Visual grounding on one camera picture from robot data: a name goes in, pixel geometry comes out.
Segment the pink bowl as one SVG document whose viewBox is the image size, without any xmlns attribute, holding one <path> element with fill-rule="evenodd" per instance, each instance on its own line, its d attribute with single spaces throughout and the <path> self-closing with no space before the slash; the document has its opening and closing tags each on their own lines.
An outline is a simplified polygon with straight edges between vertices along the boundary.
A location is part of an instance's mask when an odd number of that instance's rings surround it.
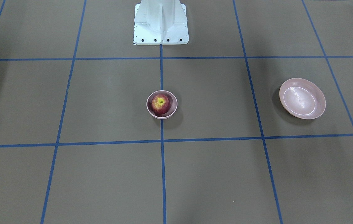
<svg viewBox="0 0 353 224">
<path fill-rule="evenodd" d="M 152 107 L 151 107 L 151 100 L 152 98 L 154 97 L 154 95 L 157 95 L 157 94 L 165 94 L 165 95 L 168 95 L 169 98 L 170 98 L 170 103 L 171 103 L 171 108 L 170 110 L 163 114 L 163 115 L 156 115 L 153 110 L 152 110 Z M 155 119 L 168 119 L 170 118 L 174 113 L 175 111 L 177 110 L 177 107 L 178 107 L 178 101 L 175 97 L 174 94 L 172 94 L 171 92 L 169 91 L 164 91 L 164 90 L 159 90 L 159 91 L 155 91 L 153 92 L 151 95 L 149 95 L 148 99 L 147 99 L 147 102 L 146 102 L 146 107 L 147 107 L 147 110 L 148 112 L 151 114 L 151 116 L 153 116 Z"/>
</svg>

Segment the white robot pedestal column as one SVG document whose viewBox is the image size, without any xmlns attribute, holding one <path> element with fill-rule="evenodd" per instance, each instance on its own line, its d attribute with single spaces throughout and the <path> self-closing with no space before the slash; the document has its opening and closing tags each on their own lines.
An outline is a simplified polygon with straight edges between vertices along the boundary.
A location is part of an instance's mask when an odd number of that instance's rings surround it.
<svg viewBox="0 0 353 224">
<path fill-rule="evenodd" d="M 134 44 L 189 43 L 186 5 L 179 0 L 142 0 L 134 13 Z"/>
</svg>

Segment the pink plate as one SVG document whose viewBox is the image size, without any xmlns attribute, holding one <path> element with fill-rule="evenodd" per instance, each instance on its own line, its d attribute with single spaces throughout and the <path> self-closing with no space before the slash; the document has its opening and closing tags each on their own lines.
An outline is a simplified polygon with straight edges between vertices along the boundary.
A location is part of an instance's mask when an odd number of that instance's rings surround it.
<svg viewBox="0 0 353 224">
<path fill-rule="evenodd" d="M 283 82 L 279 98 L 284 109 L 299 119 L 317 119 L 327 107 L 321 89 L 304 78 L 291 78 Z"/>
</svg>

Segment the red apple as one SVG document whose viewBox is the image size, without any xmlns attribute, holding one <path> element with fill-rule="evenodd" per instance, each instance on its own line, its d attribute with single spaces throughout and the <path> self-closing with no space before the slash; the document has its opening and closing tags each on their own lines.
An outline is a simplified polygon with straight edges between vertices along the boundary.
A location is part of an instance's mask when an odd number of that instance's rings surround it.
<svg viewBox="0 0 353 224">
<path fill-rule="evenodd" d="M 167 113 L 171 108 L 169 96 L 165 94 L 154 95 L 151 100 L 151 108 L 158 116 Z"/>
</svg>

